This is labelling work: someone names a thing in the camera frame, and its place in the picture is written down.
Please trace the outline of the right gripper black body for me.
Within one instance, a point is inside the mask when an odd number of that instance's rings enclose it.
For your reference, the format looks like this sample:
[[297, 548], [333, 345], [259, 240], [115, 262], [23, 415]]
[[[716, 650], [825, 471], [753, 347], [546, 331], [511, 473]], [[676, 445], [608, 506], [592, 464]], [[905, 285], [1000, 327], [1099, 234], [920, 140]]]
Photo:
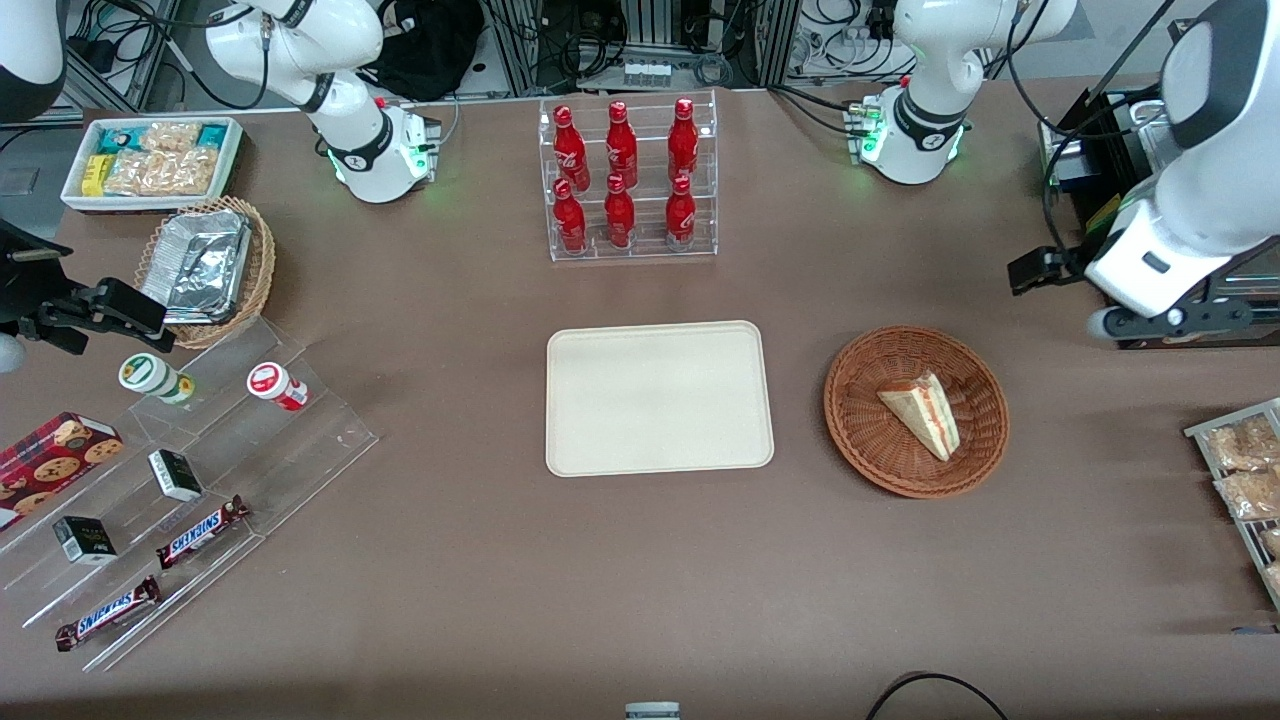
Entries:
[[15, 329], [18, 320], [45, 302], [69, 297], [76, 283], [61, 268], [72, 249], [49, 242], [1, 220], [1, 328]]

